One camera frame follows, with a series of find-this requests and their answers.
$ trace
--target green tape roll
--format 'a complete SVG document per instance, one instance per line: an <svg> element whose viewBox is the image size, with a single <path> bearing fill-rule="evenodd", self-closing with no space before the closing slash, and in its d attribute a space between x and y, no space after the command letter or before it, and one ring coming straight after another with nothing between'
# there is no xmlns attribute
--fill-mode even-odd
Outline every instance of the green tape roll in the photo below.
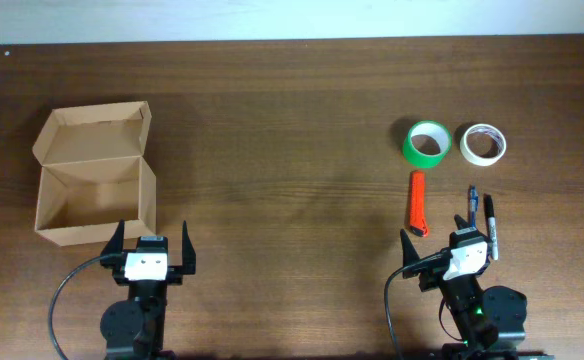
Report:
<svg viewBox="0 0 584 360"><path fill-rule="evenodd" d="M441 152L436 155L428 155L417 150L412 144L412 138L417 135L427 135L434 139ZM452 136L450 136L448 129L436 121L420 121L412 126L408 137L403 142L403 156L408 159L410 164L428 169L437 166L443 160L445 154L450 150L450 146L452 146Z"/></svg>

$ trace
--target wooden table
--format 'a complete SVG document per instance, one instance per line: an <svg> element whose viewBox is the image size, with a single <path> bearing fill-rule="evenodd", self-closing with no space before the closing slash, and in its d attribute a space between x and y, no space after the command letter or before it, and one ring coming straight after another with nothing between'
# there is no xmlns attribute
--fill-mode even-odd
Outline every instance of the wooden table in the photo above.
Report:
<svg viewBox="0 0 584 360"><path fill-rule="evenodd" d="M176 260L187 219L198 255L169 290L166 348L390 353L382 289L414 169L397 143L423 118L493 124L508 150L480 168L453 146L426 171L431 236L417 250L447 246L468 185L492 194L501 260L482 286L528 296L522 349L584 359L584 36L0 46L0 358L55 358L50 297L103 246L33 232L38 131L50 109L129 100L152 108L158 230ZM68 285L55 324L71 358L103 357L101 314L125 296L99 268ZM406 348L450 341L440 299L394 283Z"/></svg>

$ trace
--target box lid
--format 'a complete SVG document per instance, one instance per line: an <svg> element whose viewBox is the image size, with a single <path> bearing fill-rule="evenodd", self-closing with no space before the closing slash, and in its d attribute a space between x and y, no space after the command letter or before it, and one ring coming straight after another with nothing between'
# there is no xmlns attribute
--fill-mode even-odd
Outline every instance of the box lid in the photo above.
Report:
<svg viewBox="0 0 584 360"><path fill-rule="evenodd" d="M32 152L43 166L142 156L151 119L146 101L55 109Z"/></svg>

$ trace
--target open cardboard box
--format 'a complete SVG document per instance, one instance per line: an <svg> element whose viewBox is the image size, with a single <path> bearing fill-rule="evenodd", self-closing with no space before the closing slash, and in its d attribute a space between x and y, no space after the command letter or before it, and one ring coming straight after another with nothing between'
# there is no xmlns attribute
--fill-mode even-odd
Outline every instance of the open cardboard box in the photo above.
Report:
<svg viewBox="0 0 584 360"><path fill-rule="evenodd" d="M34 230L59 245L156 232L156 177L143 159L147 102L55 109L32 151L41 184Z"/></svg>

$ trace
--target black cable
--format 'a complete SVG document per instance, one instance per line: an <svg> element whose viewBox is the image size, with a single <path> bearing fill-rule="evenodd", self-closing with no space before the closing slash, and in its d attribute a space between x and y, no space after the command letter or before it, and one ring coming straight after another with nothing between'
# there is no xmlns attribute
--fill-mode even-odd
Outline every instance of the black cable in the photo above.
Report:
<svg viewBox="0 0 584 360"><path fill-rule="evenodd" d="M105 260L105 259L109 259L109 258L113 258L113 257L118 257L118 256L122 256L122 254L101 255L101 256L95 257L93 259L90 259L90 260L84 262L83 264L77 266L74 270L72 270L72 272L70 272L68 274L68 276L65 277L65 279L63 279L63 281L61 281L59 288L56 289L54 296L52 296L52 301L50 301L50 310L48 311L48 333L50 334L50 340L52 340L52 345L54 346L54 349L56 350L57 354L59 354L59 357L61 357L61 359L68 360L68 357L65 356L65 354L63 353L63 350L61 350L61 346L59 346L59 343L56 340L56 336L54 335L54 327L52 326L52 315L54 314L54 306L56 305L56 301L59 298L59 295L61 294L61 290L63 290L63 288L65 287L65 285L67 284L67 282L70 279L72 279L76 274L78 274L81 270L85 269L86 267L94 264L95 262L99 262L101 260Z"/></svg>
<svg viewBox="0 0 584 360"><path fill-rule="evenodd" d="M403 359L403 353L401 352L401 347L399 346L399 341L396 338L396 334L394 334L394 327L392 327L392 318L390 316L390 299L389 299L389 289L390 289L390 283L392 283L392 280L394 280L394 278L401 274L403 271L405 271L408 267L404 266L402 268L400 268L399 270L395 271L394 273L392 273L392 275L390 275L390 277L388 278L388 280L385 282L385 291L383 293L383 297L385 300L385 317L388 321L388 330L390 330L390 337L392 338L392 345L394 345L394 351L396 351L396 355L399 358L399 360L404 360Z"/></svg>
<svg viewBox="0 0 584 360"><path fill-rule="evenodd" d="M456 341L463 342L463 339L455 338L445 329L445 325L443 325L443 318L442 318L444 306L445 306L445 298L441 299L441 306L439 306L439 324L441 324L441 329L443 329L443 331L445 331L445 333L448 334L448 336L451 337L452 339L454 339Z"/></svg>

